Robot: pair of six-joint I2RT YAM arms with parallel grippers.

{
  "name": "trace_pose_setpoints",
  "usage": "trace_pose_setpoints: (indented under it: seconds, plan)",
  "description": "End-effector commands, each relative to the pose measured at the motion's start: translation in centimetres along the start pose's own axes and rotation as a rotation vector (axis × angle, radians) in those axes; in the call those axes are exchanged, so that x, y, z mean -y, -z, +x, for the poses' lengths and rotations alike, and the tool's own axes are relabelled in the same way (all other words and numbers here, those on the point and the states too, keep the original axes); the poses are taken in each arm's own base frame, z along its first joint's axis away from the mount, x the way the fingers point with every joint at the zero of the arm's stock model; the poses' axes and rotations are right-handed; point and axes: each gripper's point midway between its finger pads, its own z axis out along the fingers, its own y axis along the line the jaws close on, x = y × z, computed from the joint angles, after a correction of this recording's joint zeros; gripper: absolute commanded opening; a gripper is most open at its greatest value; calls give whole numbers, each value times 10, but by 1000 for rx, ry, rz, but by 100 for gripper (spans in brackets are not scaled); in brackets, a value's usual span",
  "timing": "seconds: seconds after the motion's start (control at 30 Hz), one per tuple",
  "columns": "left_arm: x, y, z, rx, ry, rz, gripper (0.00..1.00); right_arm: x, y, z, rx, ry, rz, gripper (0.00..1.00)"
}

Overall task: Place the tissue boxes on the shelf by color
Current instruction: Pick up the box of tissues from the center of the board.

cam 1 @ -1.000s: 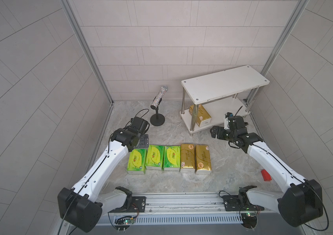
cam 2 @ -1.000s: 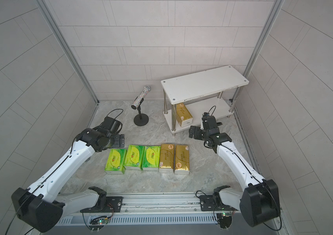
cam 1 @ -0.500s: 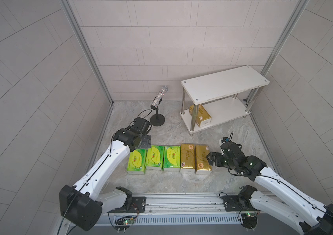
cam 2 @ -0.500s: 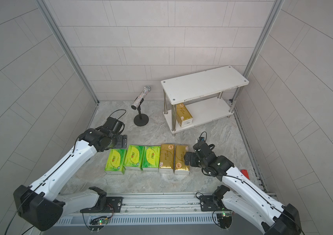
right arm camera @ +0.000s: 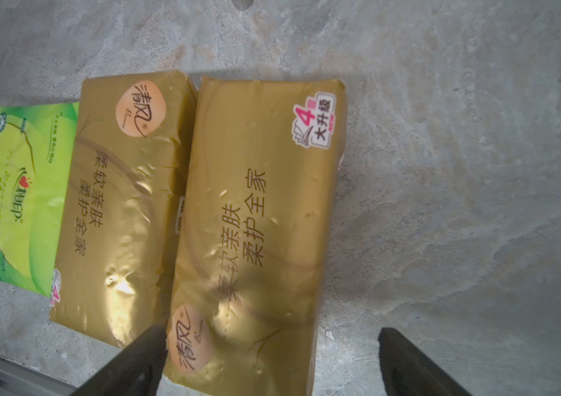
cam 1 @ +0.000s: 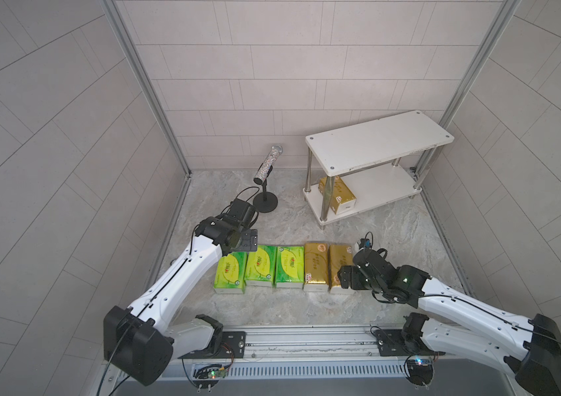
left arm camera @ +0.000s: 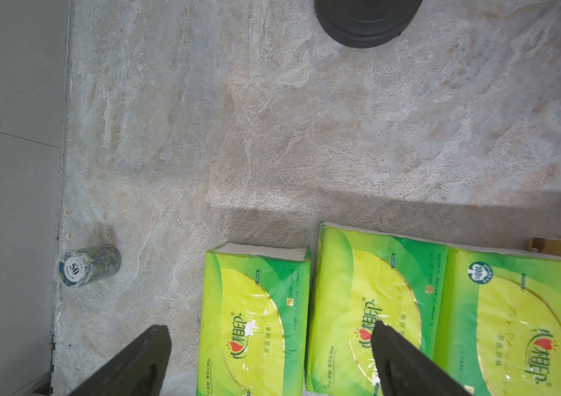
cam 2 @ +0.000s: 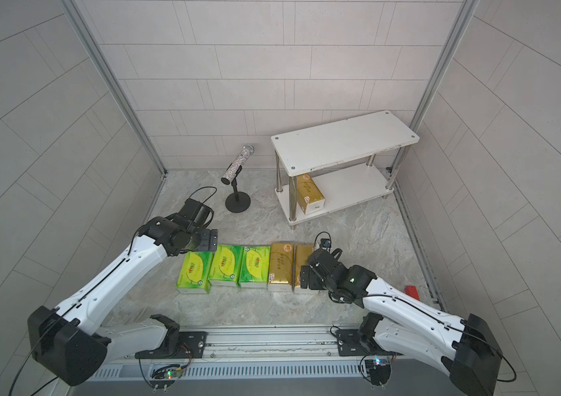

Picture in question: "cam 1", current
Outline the gold tissue pack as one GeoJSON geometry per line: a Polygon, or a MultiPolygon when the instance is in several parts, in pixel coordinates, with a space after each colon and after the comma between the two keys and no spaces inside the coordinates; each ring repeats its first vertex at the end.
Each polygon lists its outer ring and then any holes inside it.
{"type": "Polygon", "coordinates": [[[341,215],[355,208],[356,196],[340,176],[334,178],[330,208],[336,215],[341,215]]]}
{"type": "Polygon", "coordinates": [[[329,270],[331,277],[330,293],[338,295],[353,295],[353,289],[342,288],[338,271],[342,267],[352,265],[352,249],[351,245],[332,244],[328,249],[329,270]]]}
{"type": "Polygon", "coordinates": [[[330,287],[328,244],[305,244],[305,284],[308,292],[328,292],[330,287]]]}

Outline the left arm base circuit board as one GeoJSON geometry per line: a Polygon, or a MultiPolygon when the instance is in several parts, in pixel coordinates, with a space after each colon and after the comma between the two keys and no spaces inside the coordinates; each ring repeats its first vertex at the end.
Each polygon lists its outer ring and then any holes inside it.
{"type": "Polygon", "coordinates": [[[199,369],[195,369],[193,372],[193,377],[191,382],[193,386],[197,389],[197,392],[201,392],[204,389],[208,392],[211,390],[228,374],[228,369],[225,366],[219,364],[213,364],[209,366],[203,366],[199,369]]]}

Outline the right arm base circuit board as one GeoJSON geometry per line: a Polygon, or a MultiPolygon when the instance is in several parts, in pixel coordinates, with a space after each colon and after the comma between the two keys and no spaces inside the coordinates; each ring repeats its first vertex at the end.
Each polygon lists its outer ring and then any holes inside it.
{"type": "Polygon", "coordinates": [[[406,379],[415,386],[428,387],[434,377],[432,361],[425,358],[414,357],[404,363],[406,379]]]}

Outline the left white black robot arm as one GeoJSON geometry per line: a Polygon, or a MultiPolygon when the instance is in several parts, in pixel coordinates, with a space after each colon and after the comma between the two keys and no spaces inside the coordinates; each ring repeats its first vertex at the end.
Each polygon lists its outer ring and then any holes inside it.
{"type": "Polygon", "coordinates": [[[201,221],[191,242],[165,273],[126,308],[113,307],[103,320],[104,358],[142,385],[153,384],[174,358],[190,353],[216,356],[222,348],[222,323],[200,314],[167,334],[179,306],[221,257],[254,252],[258,212],[234,199],[221,214],[201,221]]]}

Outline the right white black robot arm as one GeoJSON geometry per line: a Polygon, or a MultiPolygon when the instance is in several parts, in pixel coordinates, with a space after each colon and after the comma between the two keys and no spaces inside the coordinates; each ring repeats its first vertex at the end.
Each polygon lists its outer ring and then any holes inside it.
{"type": "Polygon", "coordinates": [[[552,318],[527,318],[458,292],[423,270],[394,267],[366,246],[337,271],[342,288],[415,309],[395,335],[378,334],[407,358],[448,353],[514,378],[532,395],[561,395],[561,332],[552,318]]]}

